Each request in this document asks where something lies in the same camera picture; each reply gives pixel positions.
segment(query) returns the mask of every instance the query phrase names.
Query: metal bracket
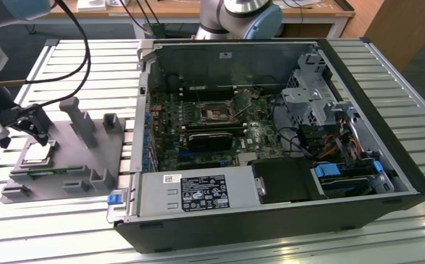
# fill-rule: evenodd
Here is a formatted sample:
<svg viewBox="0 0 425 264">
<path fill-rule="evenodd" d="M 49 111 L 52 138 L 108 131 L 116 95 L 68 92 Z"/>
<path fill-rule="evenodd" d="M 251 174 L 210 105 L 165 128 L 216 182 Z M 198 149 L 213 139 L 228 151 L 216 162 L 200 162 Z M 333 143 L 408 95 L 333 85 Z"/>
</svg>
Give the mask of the metal bracket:
<svg viewBox="0 0 425 264">
<path fill-rule="evenodd" d="M 142 40 L 138 42 L 138 58 L 141 62 L 152 59 L 156 54 L 154 40 Z"/>
</svg>

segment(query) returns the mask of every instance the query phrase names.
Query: black cable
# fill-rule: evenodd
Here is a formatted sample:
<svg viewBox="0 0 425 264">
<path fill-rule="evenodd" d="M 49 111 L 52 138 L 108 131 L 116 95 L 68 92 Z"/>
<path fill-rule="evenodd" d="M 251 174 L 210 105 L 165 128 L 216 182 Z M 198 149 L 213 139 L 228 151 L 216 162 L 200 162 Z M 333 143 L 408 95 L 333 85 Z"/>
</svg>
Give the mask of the black cable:
<svg viewBox="0 0 425 264">
<path fill-rule="evenodd" d="M 133 20 L 134 24 L 137 24 L 137 26 L 145 31 L 145 33 L 150 35 L 150 33 L 148 32 L 148 29 L 146 29 L 146 28 L 138 23 L 138 21 L 134 19 L 134 16 L 133 16 L 133 14 L 132 14 L 132 12 L 130 12 L 130 10 L 128 9 L 128 6 L 126 6 L 126 4 L 125 4 L 125 1 L 122 0 L 122 1 L 120 1 L 120 2 L 122 3 L 122 6 L 124 6 L 124 8 L 125 8 L 126 13 L 128 13 L 129 16 L 132 17 L 132 20 Z"/>
<path fill-rule="evenodd" d="M 149 3 L 149 0 L 145 0 L 145 2 L 146 2 L 146 4 L 148 4 L 149 10 L 152 10 L 152 13 L 153 13 L 153 15 L 154 15 L 157 24 L 158 24 L 158 26 L 162 28 L 164 36 L 168 37 L 165 28 L 162 27 L 162 24 L 161 24 L 161 22 L 160 22 L 160 19 L 157 18 L 157 14 L 156 14 L 156 12 L 154 12 L 154 10 L 153 10 L 153 8 L 152 8 L 152 4 Z"/>
<path fill-rule="evenodd" d="M 149 3 L 149 0 L 145 0 L 145 2 L 146 2 L 146 4 L 148 4 L 149 10 L 152 10 L 152 13 L 153 13 L 153 15 L 154 15 L 157 24 L 161 25 L 160 19 L 157 18 L 157 15 L 156 15 L 156 12 L 154 12 L 154 10 L 153 10 L 153 8 L 152 8 L 152 4 Z"/>
<path fill-rule="evenodd" d="M 276 130 L 277 130 L 277 132 L 279 132 L 279 134 L 280 134 L 280 136 L 281 136 L 281 138 L 283 138 L 284 140 L 287 140 L 288 142 L 291 142 L 291 144 L 293 144 L 293 145 L 303 151 L 303 154 L 304 154 L 308 158 L 315 159 L 313 154 L 311 154 L 309 151 L 308 151 L 299 143 L 293 142 L 293 141 L 292 141 L 288 137 L 285 137 L 284 134 L 281 133 L 281 130 L 284 130 L 284 129 L 291 129 L 291 130 L 296 131 L 296 128 L 292 128 L 292 127 L 289 127 L 289 126 L 285 126 L 285 127 L 283 127 L 281 129 L 277 129 L 277 126 L 276 126 L 276 124 L 275 124 L 275 111 L 276 111 L 276 108 L 277 108 L 277 101 L 279 101 L 280 97 L 283 97 L 281 93 L 279 93 L 279 95 L 276 96 L 275 102 L 273 102 L 273 108 L 272 108 L 272 114 L 271 114 L 273 126 L 275 126 L 275 128 L 276 128 Z"/>
<path fill-rule="evenodd" d="M 311 154 L 311 152 L 305 149 L 304 146 L 301 146 L 299 143 L 296 143 L 296 142 L 293 141 L 293 139 L 289 139 L 288 137 L 284 136 L 284 134 L 281 133 L 281 130 L 284 130 L 284 129 L 292 129 L 292 130 L 295 131 L 296 128 L 292 128 L 292 127 L 285 126 L 284 128 L 279 129 L 279 134 L 281 135 L 281 138 L 283 138 L 284 140 L 287 140 L 288 142 L 291 142 L 291 144 L 295 145 L 295 146 L 301 150 L 303 154 L 304 154 L 308 158 L 315 158 L 313 154 Z"/>
<path fill-rule="evenodd" d="M 74 90 L 73 93 L 70 93 L 69 95 L 66 95 L 66 96 L 64 96 L 64 97 L 61 97 L 58 99 L 50 100 L 46 103 L 37 104 L 36 106 L 25 108 L 22 110 L 22 114 L 29 113 L 29 112 L 37 110 L 41 107 L 45 107 L 45 106 L 48 106 L 50 104 L 54 104 L 57 102 L 65 101 L 66 99 L 72 98 L 81 91 L 84 85 L 86 84 L 88 79 L 89 79 L 89 75 L 90 75 L 90 71 L 92 71 L 93 61 L 92 61 L 90 46 L 89 46 L 89 39 L 88 39 L 86 31 L 84 30 L 84 28 L 81 26 L 81 23 L 80 23 L 78 19 L 76 18 L 74 13 L 73 13 L 72 9 L 69 8 L 69 6 L 66 5 L 65 1 L 64 0 L 58 0 L 58 4 L 60 4 L 61 8 L 64 9 L 64 11 L 66 12 L 68 16 L 74 21 L 74 24 L 77 25 L 77 27 L 80 29 L 80 32 L 81 32 L 81 34 L 84 36 L 84 42 L 85 42 L 85 46 L 86 46 L 86 56 L 85 56 L 84 63 L 80 66 L 80 71 L 84 68 L 84 66 L 88 64 L 86 75 L 84 76 L 82 82 L 81 82 L 80 86 L 77 87 L 77 89 Z"/>
<path fill-rule="evenodd" d="M 149 27 L 150 27 L 150 28 L 152 28 L 152 30 L 153 30 L 152 20 L 149 20 L 149 17 L 148 17 L 148 14 L 146 14 L 145 8 L 142 7 L 140 0 L 137 0 L 137 2 L 138 2 L 138 6 L 140 6 L 140 8 L 141 8 L 141 11 L 142 11 L 142 13 L 144 13 L 144 15 L 145 15 L 145 19 L 146 19 L 146 21 L 148 21 Z"/>
<path fill-rule="evenodd" d="M 300 29 L 299 29 L 299 37 L 301 36 L 301 30 L 303 30 L 303 24 L 304 24 L 304 12 L 303 12 L 303 9 L 313 9 L 312 7 L 303 7 L 303 5 L 296 2 L 296 0 L 292 0 L 300 7 L 295 7 L 292 6 L 287 0 L 284 0 L 284 3 L 291 7 L 291 8 L 299 8 L 300 11 L 301 11 L 301 25 L 300 25 Z"/>
</svg>

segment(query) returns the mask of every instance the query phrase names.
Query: sticker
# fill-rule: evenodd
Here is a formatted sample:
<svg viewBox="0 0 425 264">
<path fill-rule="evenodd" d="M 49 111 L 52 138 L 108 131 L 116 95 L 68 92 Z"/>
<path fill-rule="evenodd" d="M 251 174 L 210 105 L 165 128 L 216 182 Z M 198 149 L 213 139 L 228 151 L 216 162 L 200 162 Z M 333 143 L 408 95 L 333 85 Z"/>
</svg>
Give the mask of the sticker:
<svg viewBox="0 0 425 264">
<path fill-rule="evenodd" d="M 109 17 L 128 17 L 129 16 L 129 14 L 126 14 L 126 13 L 110 13 L 109 14 Z"/>
<path fill-rule="evenodd" d="M 230 207 L 225 175 L 178 179 L 182 182 L 182 209 L 185 212 Z"/>
<path fill-rule="evenodd" d="M 164 183 L 180 183 L 182 179 L 182 174 L 164 175 Z"/>
<path fill-rule="evenodd" d="M 233 58 L 233 53 L 232 52 L 220 53 L 220 59 L 230 59 L 230 58 Z"/>
</svg>

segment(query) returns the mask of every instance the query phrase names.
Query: blue latch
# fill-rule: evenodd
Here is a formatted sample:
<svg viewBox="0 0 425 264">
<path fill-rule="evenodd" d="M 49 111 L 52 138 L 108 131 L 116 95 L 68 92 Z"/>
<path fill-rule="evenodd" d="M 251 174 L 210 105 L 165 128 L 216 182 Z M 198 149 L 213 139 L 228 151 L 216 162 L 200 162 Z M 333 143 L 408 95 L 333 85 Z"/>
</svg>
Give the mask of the blue latch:
<svg viewBox="0 0 425 264">
<path fill-rule="evenodd" d="M 316 174 L 319 178 L 341 175 L 341 172 L 336 163 L 321 164 L 317 166 L 315 170 L 316 170 Z"/>
<path fill-rule="evenodd" d="M 321 169 L 320 167 L 317 167 L 317 168 L 315 169 L 315 171 L 316 171 L 316 174 L 317 174 L 317 177 L 319 177 L 319 178 L 324 177 L 324 171 L 323 171 L 323 169 Z"/>
<path fill-rule="evenodd" d="M 124 204 L 124 195 L 122 194 L 110 194 L 108 199 L 109 205 L 122 205 Z"/>
<path fill-rule="evenodd" d="M 375 167 L 379 173 L 381 173 L 384 171 L 384 167 L 380 161 L 375 161 Z"/>
</svg>

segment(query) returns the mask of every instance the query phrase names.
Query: white table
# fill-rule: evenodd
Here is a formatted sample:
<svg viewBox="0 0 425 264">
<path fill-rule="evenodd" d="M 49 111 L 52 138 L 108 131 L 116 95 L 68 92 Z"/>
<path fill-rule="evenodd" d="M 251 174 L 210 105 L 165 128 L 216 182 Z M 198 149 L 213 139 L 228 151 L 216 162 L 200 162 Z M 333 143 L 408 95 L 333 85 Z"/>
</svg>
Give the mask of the white table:
<svg viewBox="0 0 425 264">
<path fill-rule="evenodd" d="M 78 97 L 93 118 L 117 112 L 129 119 L 121 163 L 121 184 L 129 183 L 130 143 L 138 94 L 136 40 L 93 40 L 94 73 Z M 425 173 L 425 102 L 372 44 L 336 40 L 332 45 Z M 45 47 L 30 79 L 70 72 L 84 59 L 84 42 Z M 84 73 L 68 81 L 26 85 L 24 105 L 69 93 Z M 53 120 L 68 119 L 57 106 Z M 0 149 L 0 190 L 9 179 L 25 136 Z M 252 243 L 142 255 L 106 222 L 106 197 L 5 205 L 0 203 L 0 263 L 425 263 L 425 203 L 393 212 L 363 229 Z"/>
</svg>

